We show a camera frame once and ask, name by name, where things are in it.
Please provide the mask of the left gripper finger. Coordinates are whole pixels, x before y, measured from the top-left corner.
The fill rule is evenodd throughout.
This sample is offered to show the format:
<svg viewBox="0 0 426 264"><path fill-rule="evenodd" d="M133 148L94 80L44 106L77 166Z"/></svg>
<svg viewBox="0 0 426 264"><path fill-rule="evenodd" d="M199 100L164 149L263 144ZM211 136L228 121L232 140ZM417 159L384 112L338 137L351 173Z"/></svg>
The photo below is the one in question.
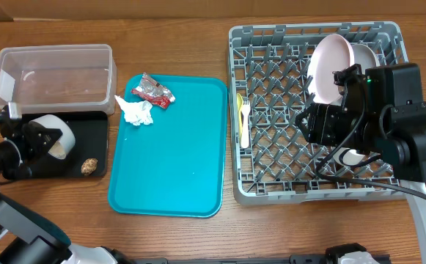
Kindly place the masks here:
<svg viewBox="0 0 426 264"><path fill-rule="evenodd" d="M14 172L15 180L62 177L67 170L66 160L44 155L36 160L21 164Z"/></svg>
<svg viewBox="0 0 426 264"><path fill-rule="evenodd" d="M50 155L48 151L63 134L58 128L45 128L35 122L24 124L21 132L24 143L21 154L25 161L32 161L41 156Z"/></svg>

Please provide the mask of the white rice portion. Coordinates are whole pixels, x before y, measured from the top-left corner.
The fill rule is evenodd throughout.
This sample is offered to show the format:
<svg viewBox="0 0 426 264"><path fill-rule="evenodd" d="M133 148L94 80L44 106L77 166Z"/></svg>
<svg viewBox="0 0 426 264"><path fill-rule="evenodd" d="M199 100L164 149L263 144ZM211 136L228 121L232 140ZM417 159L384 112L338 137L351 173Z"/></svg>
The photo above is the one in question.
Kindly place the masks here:
<svg viewBox="0 0 426 264"><path fill-rule="evenodd" d="M55 142L51 149L48 151L50 155L60 160L66 159L67 152L60 142Z"/></svg>

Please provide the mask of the white cup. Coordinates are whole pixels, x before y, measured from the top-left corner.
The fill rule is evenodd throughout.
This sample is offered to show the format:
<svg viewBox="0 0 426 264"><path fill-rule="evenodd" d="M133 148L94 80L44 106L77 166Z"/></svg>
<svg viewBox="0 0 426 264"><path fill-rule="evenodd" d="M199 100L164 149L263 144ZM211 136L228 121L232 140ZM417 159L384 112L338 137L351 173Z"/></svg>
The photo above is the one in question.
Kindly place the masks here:
<svg viewBox="0 0 426 264"><path fill-rule="evenodd" d="M358 154L356 150L346 147L340 148L333 156L335 162L342 166L353 166L363 160L365 155Z"/></svg>

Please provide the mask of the brown food scrap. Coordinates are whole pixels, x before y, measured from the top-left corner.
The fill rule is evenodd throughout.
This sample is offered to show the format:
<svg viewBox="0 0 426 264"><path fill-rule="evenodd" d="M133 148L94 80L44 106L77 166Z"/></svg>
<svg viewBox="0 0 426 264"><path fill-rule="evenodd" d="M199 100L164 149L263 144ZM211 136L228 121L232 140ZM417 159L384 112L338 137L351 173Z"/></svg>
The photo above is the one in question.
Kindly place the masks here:
<svg viewBox="0 0 426 264"><path fill-rule="evenodd" d="M98 160L96 158L88 158L81 165L81 173L84 176L88 176L92 174L98 166Z"/></svg>

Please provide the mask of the pink plate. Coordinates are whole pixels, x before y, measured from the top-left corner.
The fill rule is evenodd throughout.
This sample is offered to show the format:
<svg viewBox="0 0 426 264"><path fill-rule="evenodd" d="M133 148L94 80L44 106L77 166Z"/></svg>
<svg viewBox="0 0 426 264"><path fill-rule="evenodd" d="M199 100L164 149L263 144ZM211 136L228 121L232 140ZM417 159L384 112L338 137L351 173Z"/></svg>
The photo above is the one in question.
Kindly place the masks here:
<svg viewBox="0 0 426 264"><path fill-rule="evenodd" d="M315 103L340 103L339 86L334 83L334 72L342 71L355 62L351 44L339 34L324 37L312 53L307 76L312 77L308 86Z"/></svg>

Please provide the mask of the grey plate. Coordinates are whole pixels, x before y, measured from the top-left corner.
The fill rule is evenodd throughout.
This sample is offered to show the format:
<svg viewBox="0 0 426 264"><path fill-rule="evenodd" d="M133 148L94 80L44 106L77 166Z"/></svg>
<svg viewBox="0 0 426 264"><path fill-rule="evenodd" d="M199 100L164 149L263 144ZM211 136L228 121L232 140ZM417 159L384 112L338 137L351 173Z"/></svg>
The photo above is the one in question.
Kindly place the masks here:
<svg viewBox="0 0 426 264"><path fill-rule="evenodd" d="M379 67L380 62L374 51L366 45L352 45L354 62L361 66L361 71L365 73L366 69Z"/></svg>

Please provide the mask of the pink fork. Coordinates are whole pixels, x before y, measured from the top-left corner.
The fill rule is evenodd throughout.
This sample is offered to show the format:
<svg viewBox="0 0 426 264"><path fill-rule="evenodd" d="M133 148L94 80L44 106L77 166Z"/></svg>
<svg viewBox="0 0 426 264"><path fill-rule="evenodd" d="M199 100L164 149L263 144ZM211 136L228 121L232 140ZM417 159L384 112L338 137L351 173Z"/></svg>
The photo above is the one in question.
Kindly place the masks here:
<svg viewBox="0 0 426 264"><path fill-rule="evenodd" d="M242 134L240 139L240 146L246 149L249 146L249 113L251 104L249 100L245 100L240 108L242 114Z"/></svg>

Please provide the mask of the yellow spoon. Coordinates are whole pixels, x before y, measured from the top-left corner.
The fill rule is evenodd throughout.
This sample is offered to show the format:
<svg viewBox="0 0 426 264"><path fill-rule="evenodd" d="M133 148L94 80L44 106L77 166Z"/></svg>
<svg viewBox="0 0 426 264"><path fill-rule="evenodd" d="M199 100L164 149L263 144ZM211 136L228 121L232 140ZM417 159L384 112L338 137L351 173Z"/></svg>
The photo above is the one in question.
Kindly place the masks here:
<svg viewBox="0 0 426 264"><path fill-rule="evenodd" d="M243 106L243 97L240 93L236 94L236 98L237 98L237 107L238 107L238 126L239 126L239 137L241 137L242 135L242 130L243 130L243 116L242 116L242 106Z"/></svg>

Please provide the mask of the white napkin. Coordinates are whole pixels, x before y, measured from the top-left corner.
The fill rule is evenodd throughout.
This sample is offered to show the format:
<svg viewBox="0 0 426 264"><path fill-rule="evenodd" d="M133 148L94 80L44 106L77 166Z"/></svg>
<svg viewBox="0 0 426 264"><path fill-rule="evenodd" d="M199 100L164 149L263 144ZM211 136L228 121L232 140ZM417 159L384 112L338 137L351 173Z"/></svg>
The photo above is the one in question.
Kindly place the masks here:
<svg viewBox="0 0 426 264"><path fill-rule="evenodd" d="M126 122L135 126L153 124L153 118L150 113L153 105L149 101L143 100L141 102L130 103L118 95L114 97L124 113Z"/></svg>

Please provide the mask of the red foil wrapper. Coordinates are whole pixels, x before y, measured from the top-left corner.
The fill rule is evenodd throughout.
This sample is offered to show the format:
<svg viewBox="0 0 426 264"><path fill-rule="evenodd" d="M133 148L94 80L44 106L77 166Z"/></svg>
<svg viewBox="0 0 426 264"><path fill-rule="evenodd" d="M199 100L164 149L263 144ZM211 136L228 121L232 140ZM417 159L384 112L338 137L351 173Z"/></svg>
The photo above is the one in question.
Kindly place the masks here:
<svg viewBox="0 0 426 264"><path fill-rule="evenodd" d="M167 109L171 103L176 101L175 96L168 88L147 73L142 74L139 84L131 89L131 93L162 109Z"/></svg>

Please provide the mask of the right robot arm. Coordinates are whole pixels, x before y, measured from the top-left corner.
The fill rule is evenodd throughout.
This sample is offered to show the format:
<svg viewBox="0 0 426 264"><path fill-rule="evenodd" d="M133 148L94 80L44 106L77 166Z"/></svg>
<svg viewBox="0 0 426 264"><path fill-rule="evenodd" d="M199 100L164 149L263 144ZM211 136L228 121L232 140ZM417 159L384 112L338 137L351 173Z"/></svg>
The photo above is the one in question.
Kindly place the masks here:
<svg viewBox="0 0 426 264"><path fill-rule="evenodd" d="M426 101L419 66L404 63L362 70L354 64L334 72L334 83L343 88L341 104L311 103L295 118L307 142L333 147L315 174L335 183L406 194L426 263ZM322 168L341 148L374 153L369 161L391 165L400 184L323 174Z"/></svg>

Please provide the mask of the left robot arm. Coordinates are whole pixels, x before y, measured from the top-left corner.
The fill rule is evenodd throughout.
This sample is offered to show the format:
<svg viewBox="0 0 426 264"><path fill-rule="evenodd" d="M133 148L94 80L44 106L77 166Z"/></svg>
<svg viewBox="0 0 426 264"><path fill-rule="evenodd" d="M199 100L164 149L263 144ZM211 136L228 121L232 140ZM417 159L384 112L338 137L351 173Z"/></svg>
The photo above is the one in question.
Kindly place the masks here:
<svg viewBox="0 0 426 264"><path fill-rule="evenodd" d="M21 134L0 142L0 172L22 165L22 155L39 157L73 133L64 122L23 125ZM129 263L130 259L104 246L79 246L53 222L0 192L0 263Z"/></svg>

